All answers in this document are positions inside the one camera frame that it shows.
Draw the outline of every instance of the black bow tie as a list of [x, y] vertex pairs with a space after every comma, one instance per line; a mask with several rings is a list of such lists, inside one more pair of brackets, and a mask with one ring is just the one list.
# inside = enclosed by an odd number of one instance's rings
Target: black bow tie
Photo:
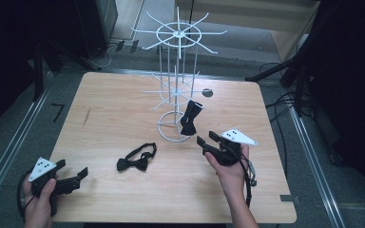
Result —
[[[136, 160], [136, 161], [129, 161], [130, 158], [132, 158], [134, 155], [136, 155], [138, 152], [140, 152], [143, 148], [147, 147], [147, 146], [153, 146], [153, 152], [144, 152], [141, 155], [141, 158]], [[135, 166], [137, 167], [139, 170], [145, 171], [147, 168], [147, 160], [149, 158], [153, 158], [155, 157], [156, 154], [156, 144], [155, 143], [146, 143], [144, 145], [142, 145], [141, 147], [139, 147], [138, 149], [130, 152], [124, 159], [119, 159], [117, 162], [117, 170], [118, 171], [123, 171], [126, 170], [127, 168], [131, 167], [131, 166]]]
[[194, 118], [202, 111], [202, 104], [189, 101], [185, 113], [182, 116], [180, 123], [182, 124], [182, 134], [186, 136], [192, 136], [197, 133], [197, 129], [194, 126]]

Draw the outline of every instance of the light wood tabletop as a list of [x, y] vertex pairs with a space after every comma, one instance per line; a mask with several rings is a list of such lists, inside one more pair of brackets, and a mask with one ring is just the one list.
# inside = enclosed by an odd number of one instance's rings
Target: light wood tabletop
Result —
[[[65, 159], [59, 179], [88, 167], [81, 188], [58, 202], [55, 221], [230, 223], [230, 211], [219, 179], [196, 143], [208, 132], [237, 128], [259, 145], [250, 147], [258, 185], [252, 188], [251, 211], [259, 223], [292, 223], [290, 195], [259, 86], [255, 83], [196, 79], [195, 90], [210, 88], [206, 98], [194, 93], [204, 110], [195, 119], [197, 135], [169, 142], [158, 132], [161, 116], [174, 109], [162, 104], [159, 81], [150, 76], [87, 73], [75, 95], [50, 160]], [[145, 172], [130, 167], [118, 172], [119, 158], [144, 143], [158, 151]], [[132, 158], [137, 160], [140, 154]]]

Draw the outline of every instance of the white wire display rack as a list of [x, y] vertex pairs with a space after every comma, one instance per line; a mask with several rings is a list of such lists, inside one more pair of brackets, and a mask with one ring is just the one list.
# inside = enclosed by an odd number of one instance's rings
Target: white wire display rack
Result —
[[[160, 82], [160, 89], [156, 91], [143, 91], [144, 93], [158, 93], [162, 101], [152, 110], [155, 110], [163, 104], [174, 106], [174, 110], [166, 112], [158, 121], [159, 133], [163, 138], [171, 142], [183, 142], [189, 138], [181, 134], [181, 126], [179, 124], [184, 113], [180, 111], [180, 105], [186, 105], [193, 97], [194, 93], [201, 92], [202, 95], [208, 97], [212, 94], [211, 89], [205, 89], [202, 91], [194, 90], [195, 78], [199, 75], [197, 72], [197, 60], [198, 60], [198, 47], [202, 47], [207, 51], [217, 54], [217, 51], [213, 51], [210, 48], [200, 43], [203, 35], [221, 35], [222, 32], [202, 32], [197, 24], [202, 22], [209, 13], [206, 13], [203, 18], [194, 24], [182, 22], [180, 20], [179, 8], [177, 8], [177, 21], [171, 23], [163, 23], [160, 20], [151, 16], [148, 12], [147, 15], [154, 21], [160, 24], [156, 31], [139, 30], [131, 28], [136, 32], [145, 32], [156, 34], [159, 42], [150, 46], [144, 47], [144, 49], [158, 48], [159, 51], [159, 63], [160, 73], [152, 74], [155, 79]], [[163, 72], [163, 46], [167, 48], [167, 72]], [[194, 70], [192, 74], [185, 73], [185, 53], [187, 48], [195, 47], [195, 60]], [[170, 67], [170, 54], [177, 50], [176, 64], [174, 70]]]

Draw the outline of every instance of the white tracking marker plate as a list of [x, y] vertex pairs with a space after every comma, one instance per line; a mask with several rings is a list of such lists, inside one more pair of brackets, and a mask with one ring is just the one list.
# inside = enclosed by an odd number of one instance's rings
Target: white tracking marker plate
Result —
[[56, 167], [56, 163], [45, 160], [40, 157], [37, 163], [34, 165], [32, 172], [29, 176], [29, 181], [32, 182], [41, 176], [45, 175], [47, 172]]
[[248, 136], [239, 132], [238, 129], [236, 128], [221, 133], [221, 136], [226, 140], [229, 140], [234, 143], [258, 145], [257, 141], [250, 139]]

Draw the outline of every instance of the hand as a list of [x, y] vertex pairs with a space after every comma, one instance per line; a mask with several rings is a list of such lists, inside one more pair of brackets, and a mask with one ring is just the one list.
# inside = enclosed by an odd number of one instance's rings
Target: hand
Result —
[[27, 228], [48, 228], [51, 227], [51, 206], [49, 204], [49, 197], [55, 189], [56, 180], [49, 180], [44, 186], [40, 198], [34, 197], [31, 194], [31, 183], [25, 180], [23, 183], [25, 191], [25, 203], [29, 202], [26, 207], [26, 222]]
[[[241, 153], [248, 159], [249, 147], [247, 144], [241, 145]], [[226, 197], [237, 194], [243, 195], [244, 171], [242, 170], [240, 163], [237, 162], [231, 166], [223, 166], [218, 163], [211, 153], [205, 152], [205, 157], [219, 176], [224, 195], [226, 195]], [[245, 168], [248, 169], [248, 163], [243, 161], [243, 164], [245, 165]]]

